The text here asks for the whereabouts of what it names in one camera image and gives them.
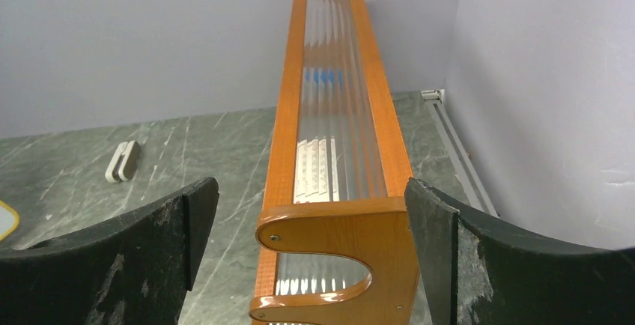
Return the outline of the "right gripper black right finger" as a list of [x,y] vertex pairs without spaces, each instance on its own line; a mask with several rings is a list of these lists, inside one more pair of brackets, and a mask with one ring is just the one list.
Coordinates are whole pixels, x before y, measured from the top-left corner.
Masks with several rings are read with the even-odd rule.
[[632,324],[634,250],[545,237],[423,180],[404,200],[434,324]]

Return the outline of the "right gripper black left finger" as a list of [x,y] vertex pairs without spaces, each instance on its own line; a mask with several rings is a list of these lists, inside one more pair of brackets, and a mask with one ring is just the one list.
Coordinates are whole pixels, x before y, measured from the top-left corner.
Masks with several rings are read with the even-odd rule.
[[3,324],[177,324],[207,246],[219,184],[26,249],[1,251]]

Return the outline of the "yellow-framed whiteboard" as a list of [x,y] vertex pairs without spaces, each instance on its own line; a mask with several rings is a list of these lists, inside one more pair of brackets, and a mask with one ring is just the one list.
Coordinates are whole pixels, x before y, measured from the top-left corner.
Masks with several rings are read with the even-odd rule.
[[0,201],[0,241],[12,234],[20,224],[19,214],[8,204]]

